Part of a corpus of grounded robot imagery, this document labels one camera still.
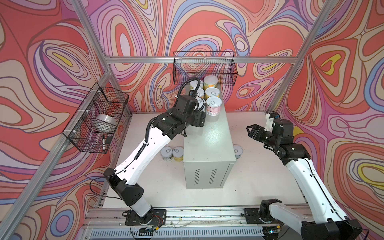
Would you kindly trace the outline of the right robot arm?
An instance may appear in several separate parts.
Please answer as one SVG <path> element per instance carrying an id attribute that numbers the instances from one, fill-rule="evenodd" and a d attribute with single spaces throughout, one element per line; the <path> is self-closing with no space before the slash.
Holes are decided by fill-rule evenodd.
<path id="1" fill-rule="evenodd" d="M 263 200 L 255 214 L 262 223 L 282 222 L 304 240 L 355 240 L 363 232 L 336 203 L 319 177 L 310 154 L 294 142 L 294 125 L 289 120 L 267 117 L 265 127 L 247 126 L 250 138 L 263 143 L 288 168 L 310 207 L 312 218 L 301 215 L 278 199 Z"/>

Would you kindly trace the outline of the can mid column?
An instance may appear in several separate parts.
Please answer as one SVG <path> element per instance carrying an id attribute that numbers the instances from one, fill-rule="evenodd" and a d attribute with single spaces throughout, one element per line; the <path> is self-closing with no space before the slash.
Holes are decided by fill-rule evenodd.
<path id="1" fill-rule="evenodd" d="M 205 91 L 202 88 L 198 88 L 197 96 L 204 99 L 205 98 Z"/>

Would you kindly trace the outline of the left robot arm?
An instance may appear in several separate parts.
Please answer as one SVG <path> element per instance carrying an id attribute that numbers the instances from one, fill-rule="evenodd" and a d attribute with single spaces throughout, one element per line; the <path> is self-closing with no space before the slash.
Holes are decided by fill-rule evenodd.
<path id="1" fill-rule="evenodd" d="M 153 207 L 144 198 L 144 189 L 138 179 L 151 160 L 177 135 L 187 137 L 189 126 L 203 127 L 205 104 L 196 98 L 180 95 L 174 107 L 152 118 L 147 124 L 145 137 L 136 149 L 114 169 L 107 168 L 104 178 L 115 193 L 141 219 L 151 217 Z"/>

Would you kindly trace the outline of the green label can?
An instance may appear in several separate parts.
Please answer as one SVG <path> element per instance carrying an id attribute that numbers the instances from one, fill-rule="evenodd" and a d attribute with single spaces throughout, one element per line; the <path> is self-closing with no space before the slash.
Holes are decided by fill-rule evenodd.
<path id="1" fill-rule="evenodd" d="M 193 81 L 191 81 L 191 82 L 189 83 L 189 85 L 190 85 L 190 89 L 191 89 L 191 90 L 194 90 L 194 89 L 196 89 L 196 88 L 202 89 L 203 86 L 204 86 L 204 82 L 203 82 L 203 81 L 200 81 L 200 83 L 198 83 L 197 80 L 193 80 Z"/>

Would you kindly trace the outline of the orange label can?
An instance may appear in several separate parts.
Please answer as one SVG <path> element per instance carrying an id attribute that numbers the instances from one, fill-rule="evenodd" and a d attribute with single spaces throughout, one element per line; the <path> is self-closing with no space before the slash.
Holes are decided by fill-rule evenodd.
<path id="1" fill-rule="evenodd" d="M 204 90 L 208 88 L 216 88 L 218 86 L 218 78 L 213 75 L 209 75 L 204 77 L 203 83 L 204 83 Z"/>

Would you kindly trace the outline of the yellow label can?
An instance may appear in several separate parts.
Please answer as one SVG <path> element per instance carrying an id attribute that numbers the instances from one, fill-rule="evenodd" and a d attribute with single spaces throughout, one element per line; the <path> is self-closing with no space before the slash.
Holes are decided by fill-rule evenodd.
<path id="1" fill-rule="evenodd" d="M 205 90 L 205 99 L 208 99 L 210 97 L 220 97 L 220 90 L 215 87 L 210 87 Z"/>

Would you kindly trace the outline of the red label can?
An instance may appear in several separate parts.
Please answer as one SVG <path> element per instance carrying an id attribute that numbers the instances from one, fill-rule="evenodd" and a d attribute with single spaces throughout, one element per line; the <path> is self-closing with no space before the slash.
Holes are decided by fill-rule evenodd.
<path id="1" fill-rule="evenodd" d="M 219 97 L 209 97 L 206 100 L 206 113 L 210 116 L 218 116 L 221 112 L 223 101 Z"/>

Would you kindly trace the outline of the can mid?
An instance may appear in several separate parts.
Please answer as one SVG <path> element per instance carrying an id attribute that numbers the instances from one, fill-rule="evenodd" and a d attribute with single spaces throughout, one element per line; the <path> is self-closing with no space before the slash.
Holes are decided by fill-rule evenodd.
<path id="1" fill-rule="evenodd" d="M 197 111 L 198 112 L 205 112 L 206 111 L 206 101 L 199 96 L 197 96 L 196 99 L 198 101 Z"/>

